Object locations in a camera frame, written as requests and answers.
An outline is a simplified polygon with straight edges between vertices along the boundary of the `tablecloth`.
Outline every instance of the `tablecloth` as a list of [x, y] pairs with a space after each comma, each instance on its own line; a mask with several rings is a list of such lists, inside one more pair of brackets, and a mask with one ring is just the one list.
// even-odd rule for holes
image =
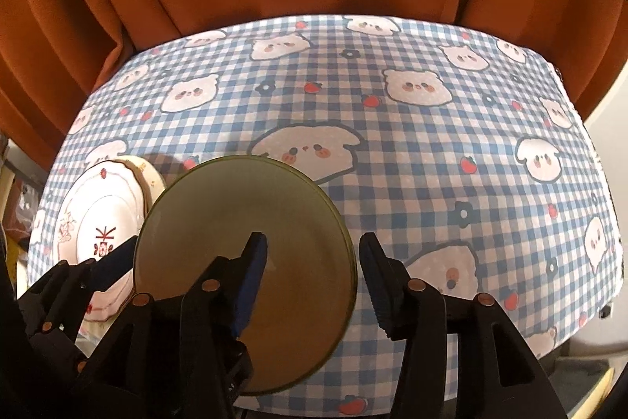
[[[50, 266], [57, 213], [90, 165], [143, 156], [167, 183], [227, 154], [282, 160], [333, 200], [356, 245], [375, 231], [411, 275], [492, 293], [537, 355], [619, 290], [607, 182], [554, 66], [460, 27], [287, 16], [144, 51], [87, 100], [52, 167], [28, 277]], [[335, 417], [390, 410], [404, 344], [363, 277], [334, 355], [306, 381], [237, 404]], [[447, 396], [456, 393], [448, 344]]]

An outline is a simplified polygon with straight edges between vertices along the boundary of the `red apple print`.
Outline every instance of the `red apple print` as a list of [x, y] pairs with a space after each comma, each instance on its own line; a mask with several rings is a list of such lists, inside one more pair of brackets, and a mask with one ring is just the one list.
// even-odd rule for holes
[[365, 107], [379, 107], [379, 98], [375, 95], [368, 95], [362, 100], [362, 105]]
[[475, 165], [475, 161], [473, 157], [463, 157], [460, 159], [460, 168], [462, 172], [465, 174], [473, 174], [477, 171], [477, 165]]
[[340, 410], [340, 413], [344, 415], [360, 415], [366, 410], [366, 405], [366, 399], [357, 398], [354, 395], [348, 395], [340, 402], [338, 410]]
[[183, 162], [183, 168], [186, 171], [189, 171], [191, 168], [198, 165], [199, 165], [199, 157], [197, 157], [196, 155], [186, 158], [186, 160], [184, 160]]
[[513, 291], [506, 300], [504, 300], [504, 307], [506, 311], [514, 311], [519, 305], [519, 295], [516, 291]]
[[323, 85], [320, 82], [308, 82], [303, 86], [303, 90], [311, 95], [318, 93], [322, 89]]

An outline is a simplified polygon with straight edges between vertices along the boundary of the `cartoon bear print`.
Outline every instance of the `cartoon bear print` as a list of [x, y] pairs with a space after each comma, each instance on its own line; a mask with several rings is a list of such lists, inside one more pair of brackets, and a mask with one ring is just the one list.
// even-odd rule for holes
[[122, 75], [120, 75], [118, 77], [118, 80], [115, 82], [114, 91], [119, 91], [123, 88], [127, 88], [131, 84], [142, 80], [144, 77], [146, 77], [147, 73], [147, 64], [140, 64], [139, 66], [136, 66], [135, 68], [122, 73]]
[[104, 160], [112, 160], [118, 158], [120, 155], [124, 155], [126, 152], [126, 142], [121, 139], [115, 141], [109, 141], [108, 143], [101, 144], [92, 149], [85, 158], [87, 167], [92, 167], [103, 162]]
[[406, 262], [411, 278], [419, 278], [444, 295], [472, 299], [479, 289], [477, 263], [465, 242], [448, 242]]
[[489, 62], [473, 52], [467, 45], [439, 48], [445, 53], [447, 60], [457, 68], [478, 71], [489, 67]]
[[43, 221], [45, 218], [46, 210], [37, 210], [35, 221], [33, 222], [33, 230], [31, 231], [31, 243], [42, 243]]
[[253, 50], [250, 53], [250, 59], [278, 59], [279, 57], [302, 52], [309, 48], [309, 41], [297, 32], [291, 32], [284, 36], [276, 36], [266, 40], [253, 40]]
[[68, 131], [68, 135], [76, 134], [77, 132], [83, 130], [86, 125], [89, 123], [90, 118], [92, 117], [93, 106], [86, 107], [81, 112], [78, 113], [76, 119], [74, 120], [70, 130]]
[[266, 132], [248, 153], [279, 160], [324, 183], [356, 169], [360, 144], [362, 137], [341, 125], [293, 124]]
[[432, 71], [384, 70], [386, 93], [410, 105], [436, 106], [451, 101], [451, 93]]
[[517, 143], [514, 154], [517, 162], [524, 164], [528, 174], [536, 181], [551, 183], [563, 172], [558, 158], [560, 151], [540, 137], [523, 137]]
[[162, 112], [182, 112], [212, 101], [218, 92], [218, 74], [177, 82], [161, 102]]
[[227, 35], [222, 31], [205, 31], [199, 32], [193, 36], [190, 36], [185, 42], [187, 48], [190, 47], [202, 47], [204, 45], [211, 45], [212, 43], [225, 39]]
[[539, 97], [542, 106], [548, 112], [548, 116], [552, 123], [557, 127], [571, 128], [573, 125], [571, 120], [567, 117], [563, 106], [556, 100], [548, 100], [547, 98]]
[[544, 355], [547, 355], [554, 349], [556, 344], [556, 327], [550, 328], [546, 332], [538, 334], [532, 334], [530, 337], [524, 338], [528, 346], [532, 350], [532, 353], [537, 359], [540, 359]]
[[516, 61], [520, 64], [524, 64], [526, 62], [526, 53], [523, 51], [522, 48], [517, 47], [516, 45], [513, 45], [512, 43], [509, 43], [507, 41], [500, 40], [499, 38], [496, 38], [496, 40], [497, 48], [506, 57], [509, 57], [513, 61]]
[[595, 216], [589, 221], [588, 226], [586, 226], [584, 244], [586, 256], [593, 268], [593, 272], [597, 272], [602, 257], [608, 249], [604, 226], [602, 225], [600, 217]]
[[392, 36], [400, 29], [392, 20], [384, 16], [345, 15], [347, 29], [369, 36]]

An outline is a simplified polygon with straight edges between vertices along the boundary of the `stack of plates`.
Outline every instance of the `stack of plates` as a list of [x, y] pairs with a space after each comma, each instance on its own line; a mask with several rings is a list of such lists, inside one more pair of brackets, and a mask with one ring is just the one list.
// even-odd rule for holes
[[[72, 185], [55, 227], [53, 260], [78, 264], [102, 258], [137, 235], [149, 209], [165, 190], [152, 165], [136, 156], [101, 162]], [[100, 339], [114, 315], [133, 292], [133, 272], [105, 292], [95, 292], [87, 309], [83, 334]], [[93, 322], [105, 324], [90, 325]]]

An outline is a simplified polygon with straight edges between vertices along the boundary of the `blue gingham tablecloth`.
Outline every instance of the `blue gingham tablecloth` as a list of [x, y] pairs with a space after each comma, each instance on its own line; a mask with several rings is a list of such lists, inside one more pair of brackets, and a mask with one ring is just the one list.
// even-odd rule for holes
[[[87, 100], [52, 168], [28, 278], [52, 265], [55, 221], [99, 160], [143, 156], [167, 183], [196, 163], [283, 160], [334, 201], [356, 246], [444, 293], [493, 294], [543, 355], [622, 284], [607, 182], [552, 64], [488, 34], [381, 16], [288, 16], [181, 38], [128, 61]], [[296, 416], [389, 412], [403, 355], [361, 271], [343, 341], [313, 376], [240, 398]], [[456, 343], [447, 396], [456, 394]]]

